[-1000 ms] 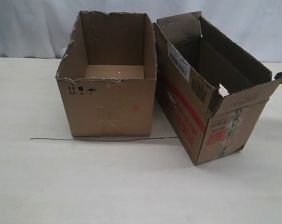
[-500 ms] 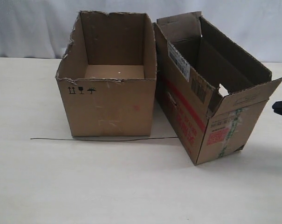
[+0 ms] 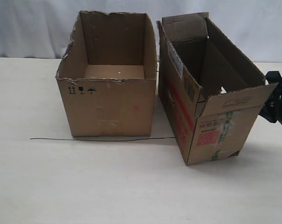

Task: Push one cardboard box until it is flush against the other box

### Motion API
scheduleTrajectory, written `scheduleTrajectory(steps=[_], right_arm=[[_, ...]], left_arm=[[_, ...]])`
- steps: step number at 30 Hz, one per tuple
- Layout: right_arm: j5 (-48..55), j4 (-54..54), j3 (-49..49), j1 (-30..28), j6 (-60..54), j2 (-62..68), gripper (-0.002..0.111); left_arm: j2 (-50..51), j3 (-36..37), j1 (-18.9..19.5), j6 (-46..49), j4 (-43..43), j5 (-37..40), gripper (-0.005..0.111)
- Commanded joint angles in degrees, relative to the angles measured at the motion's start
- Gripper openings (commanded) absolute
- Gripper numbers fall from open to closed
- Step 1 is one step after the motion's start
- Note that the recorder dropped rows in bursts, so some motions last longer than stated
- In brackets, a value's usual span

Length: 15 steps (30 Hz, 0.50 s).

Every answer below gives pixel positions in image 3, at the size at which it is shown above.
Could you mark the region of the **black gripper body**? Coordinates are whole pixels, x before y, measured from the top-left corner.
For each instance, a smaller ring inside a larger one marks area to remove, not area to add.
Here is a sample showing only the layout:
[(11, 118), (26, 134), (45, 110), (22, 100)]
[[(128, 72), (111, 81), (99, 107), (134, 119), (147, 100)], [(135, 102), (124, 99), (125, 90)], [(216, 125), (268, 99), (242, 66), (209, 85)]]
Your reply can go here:
[(279, 71), (269, 71), (265, 77), (269, 84), (277, 83), (277, 86), (265, 102), (259, 115), (270, 123), (278, 121), (282, 125), (282, 76)]

